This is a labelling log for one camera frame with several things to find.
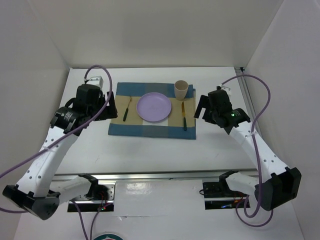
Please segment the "gold fork green handle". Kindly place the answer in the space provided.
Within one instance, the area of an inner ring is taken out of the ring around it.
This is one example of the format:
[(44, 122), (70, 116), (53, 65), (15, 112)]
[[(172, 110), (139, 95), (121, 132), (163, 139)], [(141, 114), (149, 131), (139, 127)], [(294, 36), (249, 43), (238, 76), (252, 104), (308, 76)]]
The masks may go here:
[(127, 104), (127, 107), (126, 107), (125, 112), (124, 112), (124, 115), (123, 115), (123, 119), (122, 119), (123, 122), (125, 122), (126, 119), (127, 119), (128, 112), (129, 112), (129, 106), (130, 106), (131, 101), (132, 101), (132, 97), (130, 96), (130, 97), (129, 97), (129, 102), (128, 102), (128, 104)]

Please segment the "gold knife green handle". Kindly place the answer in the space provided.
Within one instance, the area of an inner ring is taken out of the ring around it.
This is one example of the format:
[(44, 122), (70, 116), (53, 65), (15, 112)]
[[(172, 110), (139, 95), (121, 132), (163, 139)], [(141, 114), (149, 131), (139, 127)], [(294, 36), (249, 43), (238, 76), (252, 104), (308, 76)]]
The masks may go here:
[(186, 112), (185, 112), (185, 103), (181, 103), (181, 113), (182, 113), (182, 118), (183, 118), (183, 130), (187, 131), (187, 119), (186, 119)]

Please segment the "blue tan checked placemat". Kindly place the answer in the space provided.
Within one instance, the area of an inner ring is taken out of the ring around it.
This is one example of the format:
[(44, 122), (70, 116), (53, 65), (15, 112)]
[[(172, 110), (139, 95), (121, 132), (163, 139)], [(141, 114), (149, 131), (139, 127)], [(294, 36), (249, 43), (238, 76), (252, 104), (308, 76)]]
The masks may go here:
[[(196, 120), (194, 119), (196, 104), (196, 89), (192, 84), (188, 86), (184, 108), (187, 131), (183, 129), (182, 102), (175, 98), (173, 83), (158, 82), (119, 82), (116, 87), (115, 105), (118, 117), (111, 120), (108, 134), (110, 136), (149, 137), (168, 139), (196, 139)], [(167, 119), (153, 124), (143, 120), (137, 113), (137, 102), (147, 93), (161, 93), (171, 101), (171, 112)], [(123, 116), (130, 97), (126, 121)]]

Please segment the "beige paper cup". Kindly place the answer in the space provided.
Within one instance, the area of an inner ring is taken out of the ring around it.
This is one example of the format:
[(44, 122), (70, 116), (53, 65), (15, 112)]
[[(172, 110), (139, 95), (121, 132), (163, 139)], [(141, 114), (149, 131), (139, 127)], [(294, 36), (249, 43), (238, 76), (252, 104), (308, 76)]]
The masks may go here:
[(178, 80), (174, 84), (174, 94), (175, 98), (179, 101), (182, 101), (187, 95), (189, 85), (184, 80)]

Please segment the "purple plate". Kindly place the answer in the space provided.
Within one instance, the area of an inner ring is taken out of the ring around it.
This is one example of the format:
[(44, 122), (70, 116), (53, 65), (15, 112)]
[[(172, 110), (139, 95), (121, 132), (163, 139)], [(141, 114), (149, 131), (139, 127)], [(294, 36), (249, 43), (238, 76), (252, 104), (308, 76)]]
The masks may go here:
[(140, 97), (136, 104), (137, 114), (145, 121), (155, 123), (166, 119), (172, 110), (170, 99), (162, 93), (150, 92)]

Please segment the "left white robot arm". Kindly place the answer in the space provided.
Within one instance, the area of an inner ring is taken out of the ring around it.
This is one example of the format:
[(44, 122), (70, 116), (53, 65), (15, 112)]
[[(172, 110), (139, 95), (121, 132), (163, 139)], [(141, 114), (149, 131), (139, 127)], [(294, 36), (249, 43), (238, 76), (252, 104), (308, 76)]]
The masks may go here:
[(81, 173), (56, 187), (51, 187), (63, 158), (83, 129), (92, 121), (118, 116), (112, 91), (82, 84), (76, 96), (60, 107), (50, 121), (47, 137), (33, 162), (15, 185), (7, 185), (2, 194), (16, 206), (42, 219), (49, 219), (59, 205), (79, 196), (88, 200), (107, 198), (109, 190), (90, 174)]

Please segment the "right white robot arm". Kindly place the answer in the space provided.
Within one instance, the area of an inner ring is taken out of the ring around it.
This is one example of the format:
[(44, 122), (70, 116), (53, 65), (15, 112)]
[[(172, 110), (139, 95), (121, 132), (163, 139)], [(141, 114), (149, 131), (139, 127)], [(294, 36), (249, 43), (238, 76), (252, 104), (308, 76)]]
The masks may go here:
[(241, 108), (234, 109), (227, 92), (218, 89), (201, 95), (194, 117), (224, 129), (255, 164), (257, 177), (238, 171), (219, 176), (218, 190), (223, 196), (233, 192), (253, 195), (258, 206), (271, 211), (296, 198), (302, 178), (296, 168), (289, 168), (256, 132), (250, 117)]

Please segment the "green round sticker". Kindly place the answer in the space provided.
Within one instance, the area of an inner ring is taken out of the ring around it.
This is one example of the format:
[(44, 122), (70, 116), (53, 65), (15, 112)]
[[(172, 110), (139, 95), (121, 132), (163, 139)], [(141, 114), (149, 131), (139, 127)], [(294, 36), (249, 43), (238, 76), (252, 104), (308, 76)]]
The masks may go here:
[(93, 240), (124, 240), (121, 236), (114, 233), (104, 233), (96, 236)]

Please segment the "aluminium right side rail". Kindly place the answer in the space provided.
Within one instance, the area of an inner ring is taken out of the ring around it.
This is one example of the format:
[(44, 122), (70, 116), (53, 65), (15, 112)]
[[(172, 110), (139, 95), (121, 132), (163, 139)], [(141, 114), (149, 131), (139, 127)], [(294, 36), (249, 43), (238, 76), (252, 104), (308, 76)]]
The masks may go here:
[(255, 108), (254, 108), (254, 105), (253, 105), (253, 101), (252, 101), (251, 95), (250, 95), (250, 91), (249, 91), (249, 88), (248, 88), (247, 80), (249, 78), (245, 77), (245, 76), (241, 76), (241, 75), (244, 74), (244, 68), (243, 67), (235, 67), (234, 70), (235, 70), (235, 74), (236, 74), (237, 79), (238, 79), (238, 83), (239, 83), (239, 86), (240, 86), (240, 90), (241, 90), (242, 96), (244, 98), (245, 106), (247, 108), (247, 112), (248, 112), (247, 114), (249, 115), (251, 121), (253, 121), (256, 118), (257, 115), (256, 115), (256, 111), (255, 111)]

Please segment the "aluminium rail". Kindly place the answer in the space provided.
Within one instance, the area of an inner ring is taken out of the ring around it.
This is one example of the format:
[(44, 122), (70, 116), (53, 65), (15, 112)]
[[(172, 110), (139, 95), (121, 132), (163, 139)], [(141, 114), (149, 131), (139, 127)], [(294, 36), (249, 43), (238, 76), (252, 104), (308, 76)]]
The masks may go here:
[(196, 170), (196, 171), (166, 171), (166, 172), (129, 172), (129, 173), (90, 173), (98, 180), (177, 180), (218, 178), (229, 170)]
[(247, 112), (248, 112), (247, 114), (249, 115), (251, 121), (253, 121), (256, 118), (257, 115), (256, 115), (256, 111), (255, 111), (255, 108), (254, 108), (254, 105), (253, 105), (253, 101), (252, 101), (251, 95), (250, 95), (250, 91), (249, 91), (249, 88), (248, 88), (247, 80), (249, 78), (245, 77), (245, 76), (241, 76), (241, 75), (244, 74), (244, 68), (243, 67), (235, 67), (234, 70), (235, 70), (235, 74), (236, 74), (237, 79), (238, 79), (238, 83), (239, 83), (239, 86), (240, 86), (240, 90), (241, 90), (242, 96), (244, 98), (245, 106), (247, 108)]

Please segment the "aluminium front rail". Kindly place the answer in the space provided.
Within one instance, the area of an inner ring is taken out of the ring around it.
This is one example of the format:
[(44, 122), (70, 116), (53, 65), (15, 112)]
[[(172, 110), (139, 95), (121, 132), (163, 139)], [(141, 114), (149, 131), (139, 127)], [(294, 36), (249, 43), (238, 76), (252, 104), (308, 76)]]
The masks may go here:
[(229, 170), (196, 170), (196, 171), (166, 171), (166, 172), (129, 172), (129, 173), (90, 173), (98, 180), (177, 180), (218, 178)]

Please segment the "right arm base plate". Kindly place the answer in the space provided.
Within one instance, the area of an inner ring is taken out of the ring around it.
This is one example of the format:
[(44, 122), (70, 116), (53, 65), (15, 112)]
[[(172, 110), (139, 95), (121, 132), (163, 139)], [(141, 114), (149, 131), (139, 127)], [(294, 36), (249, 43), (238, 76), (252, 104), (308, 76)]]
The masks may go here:
[(224, 192), (219, 182), (203, 182), (199, 194), (204, 197), (206, 210), (235, 209), (237, 204), (243, 208), (247, 197), (237, 191)]

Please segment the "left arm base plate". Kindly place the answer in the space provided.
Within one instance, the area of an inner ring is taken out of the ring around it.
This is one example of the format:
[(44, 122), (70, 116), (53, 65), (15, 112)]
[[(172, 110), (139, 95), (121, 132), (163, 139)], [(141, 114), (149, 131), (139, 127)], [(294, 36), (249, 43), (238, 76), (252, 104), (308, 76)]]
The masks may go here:
[(100, 181), (99, 184), (105, 186), (105, 189), (98, 191), (94, 197), (80, 195), (73, 199), (82, 213), (94, 213), (100, 207), (103, 207), (102, 212), (114, 211), (116, 183)]

